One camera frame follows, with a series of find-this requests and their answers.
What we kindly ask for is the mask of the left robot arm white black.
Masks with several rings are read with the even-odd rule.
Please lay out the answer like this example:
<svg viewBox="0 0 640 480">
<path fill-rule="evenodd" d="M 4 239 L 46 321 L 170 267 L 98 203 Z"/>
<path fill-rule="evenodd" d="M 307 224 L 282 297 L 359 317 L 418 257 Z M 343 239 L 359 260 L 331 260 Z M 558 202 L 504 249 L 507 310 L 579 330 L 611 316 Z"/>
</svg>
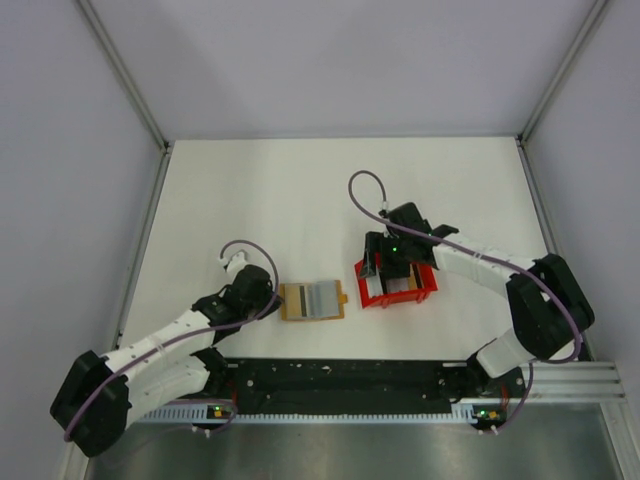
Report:
<svg viewBox="0 0 640 480">
<path fill-rule="evenodd" d="M 64 439 L 87 457 L 110 449 L 137 420 L 174 400 L 210 399 L 231 410 L 228 363 L 217 343 L 279 308 L 279 275 L 248 264 L 143 339 L 72 363 L 50 407 Z"/>
</svg>

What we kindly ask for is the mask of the red plastic card bin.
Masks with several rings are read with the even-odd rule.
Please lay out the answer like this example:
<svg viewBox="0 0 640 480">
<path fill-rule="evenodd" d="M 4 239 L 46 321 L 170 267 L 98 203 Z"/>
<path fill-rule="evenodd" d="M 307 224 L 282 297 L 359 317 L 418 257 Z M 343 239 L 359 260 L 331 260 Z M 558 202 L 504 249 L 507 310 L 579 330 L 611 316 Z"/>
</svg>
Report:
<svg viewBox="0 0 640 480">
<path fill-rule="evenodd" d="M 425 301 L 438 290 L 433 269 L 428 265 L 411 264 L 407 278 L 383 281 L 378 274 L 364 279 L 359 276 L 363 261 L 354 265 L 359 301 L 363 309 L 388 308 L 394 304 L 416 303 Z"/>
</svg>

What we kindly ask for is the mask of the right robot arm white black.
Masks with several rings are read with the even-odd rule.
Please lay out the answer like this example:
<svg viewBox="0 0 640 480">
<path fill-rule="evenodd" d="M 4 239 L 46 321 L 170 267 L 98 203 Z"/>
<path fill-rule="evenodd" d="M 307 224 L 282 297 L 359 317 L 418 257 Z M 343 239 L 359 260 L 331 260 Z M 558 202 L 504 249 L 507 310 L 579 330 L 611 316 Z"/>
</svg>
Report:
<svg viewBox="0 0 640 480">
<path fill-rule="evenodd" d="M 468 360 L 467 384 L 478 395 L 492 394 L 503 375 L 523 363 L 553 363 L 565 346 L 579 348 L 595 321 L 571 268 L 557 254 L 538 259 L 506 254 L 455 227 L 431 227 L 412 202 L 381 212 L 379 220 L 386 229 L 366 234 L 360 278 L 405 279 L 412 265 L 426 265 L 465 277 L 507 301 L 510 328 Z"/>
</svg>

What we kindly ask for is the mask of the yellow leather card holder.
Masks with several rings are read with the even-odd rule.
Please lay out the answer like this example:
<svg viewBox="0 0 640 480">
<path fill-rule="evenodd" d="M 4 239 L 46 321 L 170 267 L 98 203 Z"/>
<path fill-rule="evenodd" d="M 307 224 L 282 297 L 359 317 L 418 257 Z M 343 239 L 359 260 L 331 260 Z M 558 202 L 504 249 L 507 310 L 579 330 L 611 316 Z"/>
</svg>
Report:
<svg viewBox="0 0 640 480">
<path fill-rule="evenodd" d="M 308 316 L 306 320 L 287 321 L 284 319 L 284 283 L 279 287 L 279 295 L 283 298 L 280 316 L 286 322 L 313 322 L 325 320 L 339 320 L 345 316 L 344 306 L 348 303 L 348 296 L 343 291 L 340 280 L 324 280 L 305 282 L 308 285 Z"/>
</svg>

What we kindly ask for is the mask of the beige card with black stripe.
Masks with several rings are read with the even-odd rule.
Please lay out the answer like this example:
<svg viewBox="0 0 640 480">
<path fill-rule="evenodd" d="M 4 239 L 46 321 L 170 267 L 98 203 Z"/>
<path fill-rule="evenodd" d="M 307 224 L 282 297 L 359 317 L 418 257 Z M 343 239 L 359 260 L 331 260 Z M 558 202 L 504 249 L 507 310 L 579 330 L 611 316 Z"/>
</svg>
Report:
<svg viewBox="0 0 640 480">
<path fill-rule="evenodd" d="M 308 285 L 286 284 L 284 287 L 284 319 L 298 321 L 308 319 Z"/>
</svg>

